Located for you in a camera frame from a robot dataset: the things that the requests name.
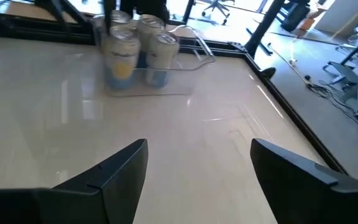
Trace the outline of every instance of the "white wall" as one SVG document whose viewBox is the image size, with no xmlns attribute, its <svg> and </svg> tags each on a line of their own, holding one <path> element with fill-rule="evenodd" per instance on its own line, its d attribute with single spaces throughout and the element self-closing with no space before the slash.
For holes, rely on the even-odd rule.
<svg viewBox="0 0 358 224">
<path fill-rule="evenodd" d="M 358 0 L 336 0 L 314 27 L 341 35 L 352 35 L 358 26 Z"/>
</svg>

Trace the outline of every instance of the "can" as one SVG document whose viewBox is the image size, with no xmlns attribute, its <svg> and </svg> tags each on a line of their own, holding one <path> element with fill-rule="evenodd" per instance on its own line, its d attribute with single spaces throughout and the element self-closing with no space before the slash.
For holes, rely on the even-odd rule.
<svg viewBox="0 0 358 224">
<path fill-rule="evenodd" d="M 123 11 L 112 10 L 111 11 L 111 27 L 113 26 L 129 26 L 131 16 Z M 98 14 L 93 17 L 93 23 L 95 24 L 96 30 L 100 36 L 100 47 L 104 49 L 104 41 L 106 39 L 107 31 L 104 25 L 104 14 Z"/>
<path fill-rule="evenodd" d="M 179 51 L 179 39 L 167 31 L 155 34 L 150 39 L 146 62 L 149 68 L 169 69 L 173 58 Z M 162 88 L 168 83 L 168 72 L 148 70 L 146 82 L 155 88 Z"/>
<path fill-rule="evenodd" d="M 146 64 L 146 54 L 147 50 L 149 49 L 149 41 L 150 38 L 164 30 L 164 23 L 158 17 L 153 15 L 143 14 L 140 16 L 139 21 L 137 22 L 137 32 L 139 34 L 139 39 L 142 44 L 140 48 L 140 55 L 139 55 L 139 63 L 138 67 L 145 68 Z"/>
<path fill-rule="evenodd" d="M 105 78 L 111 88 L 124 89 L 132 85 L 140 41 L 129 27 L 113 26 L 104 45 Z"/>
</svg>

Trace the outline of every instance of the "table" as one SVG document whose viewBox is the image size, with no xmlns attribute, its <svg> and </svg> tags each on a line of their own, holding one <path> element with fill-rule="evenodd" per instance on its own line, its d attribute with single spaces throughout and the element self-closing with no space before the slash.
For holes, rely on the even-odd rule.
<svg viewBox="0 0 358 224">
<path fill-rule="evenodd" d="M 195 71 L 191 95 L 117 98 L 101 62 L 93 46 L 0 38 L 0 188 L 53 187 L 146 138 L 134 223 L 275 223 L 250 140 L 324 163 L 241 59 Z"/>
</svg>

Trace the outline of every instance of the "desk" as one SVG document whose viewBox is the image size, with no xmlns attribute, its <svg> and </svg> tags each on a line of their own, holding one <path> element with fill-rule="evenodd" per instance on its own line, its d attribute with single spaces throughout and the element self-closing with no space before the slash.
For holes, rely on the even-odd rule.
<svg viewBox="0 0 358 224">
<path fill-rule="evenodd" d="M 243 60 L 194 73 L 192 95 L 113 98 L 96 47 L 0 38 L 0 188 L 53 187 L 146 138 L 134 223 L 275 223 L 250 140 L 322 159 Z"/>
</svg>

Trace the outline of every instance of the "white tabletop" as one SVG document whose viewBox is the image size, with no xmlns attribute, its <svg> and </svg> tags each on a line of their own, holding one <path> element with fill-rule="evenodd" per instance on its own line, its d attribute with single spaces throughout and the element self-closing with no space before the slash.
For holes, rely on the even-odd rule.
<svg viewBox="0 0 358 224">
<path fill-rule="evenodd" d="M 250 140 L 323 163 L 241 59 L 185 96 L 111 97 L 101 74 L 96 47 L 0 38 L 0 188 L 53 187 L 146 138 L 135 223 L 275 223 Z"/>
</svg>

